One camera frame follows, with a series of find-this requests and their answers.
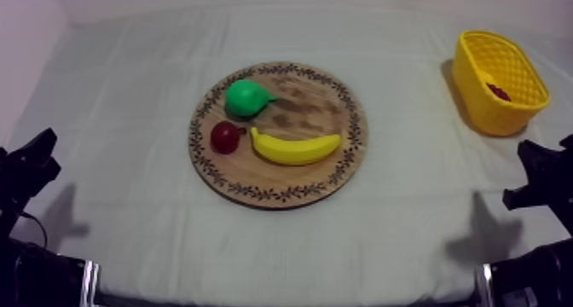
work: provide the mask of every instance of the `plastic basket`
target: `plastic basket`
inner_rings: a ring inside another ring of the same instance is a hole
[[[550,101],[525,53],[491,32],[461,33],[452,73],[472,122],[490,135],[520,131]],[[487,84],[503,89],[511,101],[496,96]]]

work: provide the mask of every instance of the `decorative leaf border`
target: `decorative leaf border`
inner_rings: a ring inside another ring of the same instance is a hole
[[[305,76],[309,80],[320,82],[323,85],[330,85],[332,89],[336,90],[338,98],[344,103],[344,109],[346,109],[349,114],[350,120],[347,131],[350,145],[343,150],[343,158],[337,162],[334,167],[334,172],[328,175],[328,180],[326,182],[313,182],[304,186],[288,187],[284,190],[274,190],[273,188],[261,189],[257,186],[243,185],[240,182],[230,182],[224,174],[218,170],[212,161],[203,154],[205,148],[201,144],[204,139],[200,130],[201,120],[206,117],[213,106],[215,106],[218,100],[221,99],[223,93],[234,81],[252,77],[255,72],[261,75],[282,75],[294,72],[299,77]],[[301,67],[293,63],[274,66],[248,67],[232,74],[227,77],[222,84],[211,89],[210,93],[203,101],[203,104],[197,109],[191,120],[191,124],[189,126],[189,151],[191,154],[191,160],[197,169],[210,177],[212,182],[218,187],[227,187],[227,192],[249,196],[250,198],[258,201],[276,200],[284,203],[291,198],[300,199],[309,194],[320,196],[327,190],[327,185],[337,186],[344,180],[344,174],[350,168],[350,165],[356,160],[355,151],[357,151],[362,145],[363,132],[360,128],[360,121],[361,117],[358,114],[357,103],[354,101],[353,96],[350,94],[348,89],[343,84],[327,75],[321,74],[310,67]]]

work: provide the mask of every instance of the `white fabric backdrop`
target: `white fabric backdrop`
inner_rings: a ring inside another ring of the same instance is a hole
[[[520,43],[552,94],[520,136],[480,136],[459,115],[448,60],[470,28]],[[366,110],[369,149],[328,200],[254,211],[194,172],[188,121],[221,77],[276,60],[342,79]],[[107,289],[280,306],[460,297],[472,290],[472,267],[567,237],[547,208],[507,211],[501,191],[526,183],[520,140],[556,148],[571,133],[572,61],[563,39],[407,10],[253,4],[146,14],[70,33],[9,146],[55,128],[63,170],[29,212],[46,224],[51,249],[101,263]],[[14,234],[38,240],[35,228]]]

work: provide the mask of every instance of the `round wooden board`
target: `round wooden board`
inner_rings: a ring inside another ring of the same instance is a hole
[[[227,88],[249,78],[278,101],[255,119],[239,122],[224,111]],[[211,129],[227,120],[239,127],[286,140],[339,133],[340,147],[311,165],[277,165],[260,158],[249,134],[231,154],[215,153]],[[191,119],[189,154],[195,169],[215,191],[242,205],[267,210],[307,206],[342,187],[356,172],[367,148],[366,117],[356,97],[337,78],[322,70],[290,62],[261,63],[228,75],[201,99]]]

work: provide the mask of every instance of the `banana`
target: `banana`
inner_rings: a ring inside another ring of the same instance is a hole
[[[252,146],[264,158],[281,165],[307,165],[326,158],[340,145],[340,135],[287,141],[251,128]]]

